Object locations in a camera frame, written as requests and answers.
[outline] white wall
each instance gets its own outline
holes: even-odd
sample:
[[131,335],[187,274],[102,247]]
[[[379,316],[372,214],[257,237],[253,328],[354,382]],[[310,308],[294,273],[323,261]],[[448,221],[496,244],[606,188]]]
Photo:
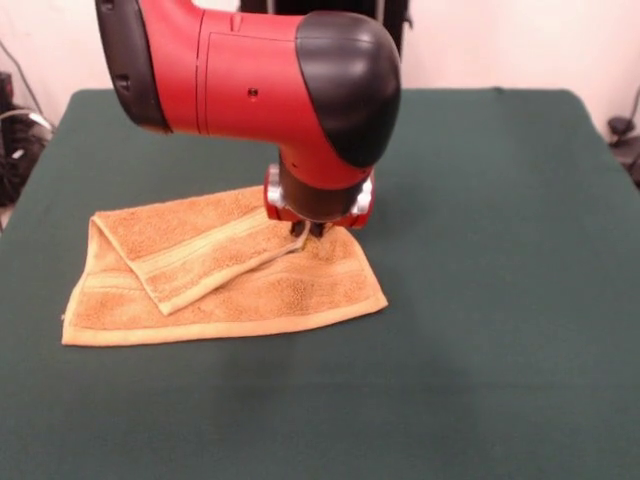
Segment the white wall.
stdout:
[[[236,0],[196,0],[234,9]],[[605,131],[640,84],[640,0],[411,0],[407,87],[562,87]],[[23,64],[46,114],[109,87],[94,0],[0,0],[0,38]],[[0,52],[0,68],[10,63]],[[18,91],[19,99],[26,99]]]

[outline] towel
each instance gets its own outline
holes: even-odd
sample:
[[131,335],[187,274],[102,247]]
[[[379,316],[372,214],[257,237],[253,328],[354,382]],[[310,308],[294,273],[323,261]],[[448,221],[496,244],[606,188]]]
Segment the towel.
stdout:
[[62,344],[132,346],[300,332],[387,299],[355,238],[267,218],[262,187],[117,211],[89,221]]

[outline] table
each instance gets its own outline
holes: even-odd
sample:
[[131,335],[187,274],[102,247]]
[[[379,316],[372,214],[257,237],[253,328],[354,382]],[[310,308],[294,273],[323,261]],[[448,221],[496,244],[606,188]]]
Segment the table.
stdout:
[[74,95],[0,241],[0,478],[640,478],[640,203],[566,91],[403,93],[356,234],[383,313],[60,345],[94,211],[259,184],[275,156]]

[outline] black cable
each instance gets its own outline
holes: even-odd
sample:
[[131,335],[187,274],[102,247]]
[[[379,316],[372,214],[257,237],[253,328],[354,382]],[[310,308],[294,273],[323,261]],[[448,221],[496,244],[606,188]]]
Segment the black cable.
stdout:
[[27,87],[27,91],[29,92],[29,95],[33,99],[33,103],[35,104],[36,109],[38,110],[38,113],[40,113],[41,115],[44,114],[44,112],[42,111],[42,107],[40,106],[40,103],[36,98],[36,95],[33,93],[33,90],[31,89],[31,85],[29,85],[29,82],[27,81],[27,77],[22,71],[22,66],[20,65],[20,62],[18,62],[18,60],[16,60],[16,58],[13,55],[11,55],[11,52],[9,51],[9,49],[7,48],[7,46],[4,44],[2,40],[0,40],[0,48],[7,55],[7,57],[9,57],[9,60],[11,60],[11,62],[13,62],[13,64],[16,66],[16,69],[20,74],[20,78],[22,78],[22,81],[24,82],[25,87]]
[[640,86],[636,90],[636,98],[633,101],[633,108],[631,109],[631,115],[629,115],[629,121],[633,121],[634,117],[638,113],[639,106],[640,106]]
[[633,170],[636,168],[638,163],[640,163],[640,153],[637,153],[636,156],[633,157],[633,160],[631,160],[631,163],[627,167],[627,172],[629,172],[630,175],[633,176]]

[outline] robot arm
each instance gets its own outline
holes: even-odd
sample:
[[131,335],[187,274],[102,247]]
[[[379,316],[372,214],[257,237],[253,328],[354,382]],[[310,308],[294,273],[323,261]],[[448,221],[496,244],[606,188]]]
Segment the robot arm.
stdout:
[[274,143],[270,218],[364,226],[401,92],[397,48],[379,22],[222,12],[192,0],[96,0],[96,9],[134,123]]

